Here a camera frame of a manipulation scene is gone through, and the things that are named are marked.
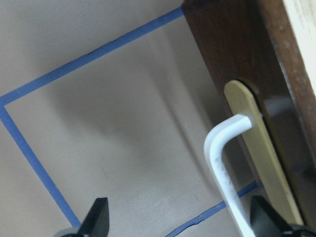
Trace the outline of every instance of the blue tape strip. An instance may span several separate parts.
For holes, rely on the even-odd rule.
[[[2,120],[3,125],[8,130],[12,138],[14,139],[15,143],[20,148],[23,155],[26,157],[30,165],[32,166],[33,170],[36,172],[40,180],[43,182],[47,190],[49,191],[50,195],[53,197],[61,211],[64,213],[68,221],[73,227],[80,226],[80,221],[71,210],[70,206],[64,199],[63,195],[57,189],[56,185],[35,156],[34,152],[30,148],[29,144],[24,139],[23,135],[19,131],[18,127],[15,125],[14,121],[12,120],[11,116],[7,112],[7,110],[2,107],[0,108],[0,118]]]
[[[94,50],[93,52],[86,54],[78,59],[75,59],[74,61],[71,61],[53,71],[50,73],[47,73],[3,96],[0,97],[0,106],[5,106],[9,103],[11,103],[14,100],[17,100],[21,98],[22,96],[27,95],[28,93],[31,93],[32,91],[39,89],[42,86],[47,85],[48,83],[51,83],[52,81],[112,52],[113,50],[122,47],[141,36],[179,18],[183,15],[182,9],[179,7],[121,37],[118,39],[111,41],[98,49]]]
[[[239,190],[237,192],[237,194],[241,198],[242,196],[246,195],[247,193],[249,193],[250,191],[254,190],[257,187],[258,187],[257,183],[256,182],[252,182],[251,184],[247,185],[243,189]],[[190,220],[190,221],[184,223],[183,225],[179,226],[174,231],[172,231],[170,234],[168,234],[166,237],[175,237],[175,236],[177,236],[178,234],[183,232],[188,227],[195,226],[195,225],[199,224],[200,222],[205,221],[207,218],[215,215],[217,212],[219,212],[220,210],[224,209],[225,207],[226,207],[226,203],[223,202],[223,201],[220,202],[219,204],[217,204],[216,206],[211,207],[210,209],[206,210],[205,212],[203,212],[202,214],[200,214],[196,218],[193,218],[192,220]]]

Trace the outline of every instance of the white handle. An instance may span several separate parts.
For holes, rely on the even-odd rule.
[[[204,143],[204,156],[210,170],[216,179],[224,201],[243,237],[255,237],[242,208],[239,197],[231,182],[222,160],[222,150],[225,144],[234,137],[251,128],[247,116],[235,115],[215,126],[207,135]]]

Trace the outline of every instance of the dark brown wood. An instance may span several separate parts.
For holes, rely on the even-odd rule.
[[[186,0],[182,8],[223,100],[234,79],[254,93],[301,214],[316,228],[316,99],[282,0]]]

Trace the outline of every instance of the floor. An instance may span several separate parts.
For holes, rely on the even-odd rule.
[[[238,236],[202,151],[226,116],[181,1],[18,2],[0,1],[0,235],[54,236],[108,197],[109,237]],[[257,192],[236,141],[224,155]]]

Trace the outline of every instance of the blue tape line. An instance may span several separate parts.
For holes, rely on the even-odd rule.
[[[94,50],[93,52],[86,54],[78,59],[75,59],[74,61],[71,61],[3,96],[0,97],[0,106],[5,106],[9,103],[11,103],[14,100],[17,100],[21,98],[22,96],[25,96],[32,91],[41,88],[42,86],[47,85],[48,83],[51,83],[52,81],[112,52],[113,50],[120,48],[138,38],[141,36],[179,18],[183,15],[182,9],[179,7],[153,21],[150,21],[149,23],[119,37],[118,39],[111,41],[98,49]]]
[[[243,197],[244,195],[246,195],[247,193],[249,193],[250,191],[254,190],[257,187],[258,187],[257,183],[256,182],[252,182],[251,184],[248,184],[246,187],[244,187],[241,190],[239,190],[237,192],[237,194],[241,198],[241,197]],[[199,224],[200,222],[205,221],[207,218],[215,215],[217,212],[219,212],[220,210],[224,209],[225,207],[226,207],[226,203],[224,201],[220,202],[219,204],[217,204],[214,207],[211,207],[210,209],[206,210],[205,212],[203,212],[199,216],[197,216],[197,217],[193,218],[192,220],[190,220],[190,221],[184,223],[183,225],[179,226],[174,231],[172,231],[170,234],[168,234],[166,237],[175,237],[175,236],[177,236],[178,234],[183,232],[188,227],[195,226],[195,225]]]
[[[52,179],[50,178],[50,176],[48,175],[48,173],[46,172],[38,158],[35,156],[29,144],[26,142],[18,127],[15,125],[11,116],[4,107],[0,108],[0,118],[2,120],[3,125],[8,130],[8,132],[14,139],[15,143],[18,145],[21,152],[26,157],[31,167],[38,175],[40,180],[43,182],[43,184],[49,191],[50,195],[53,197],[53,199],[55,200],[61,211],[64,213],[70,224],[73,227],[80,226],[80,221],[78,220],[74,212],[71,210],[63,195],[57,189],[56,185],[54,184],[54,182],[52,181]]]

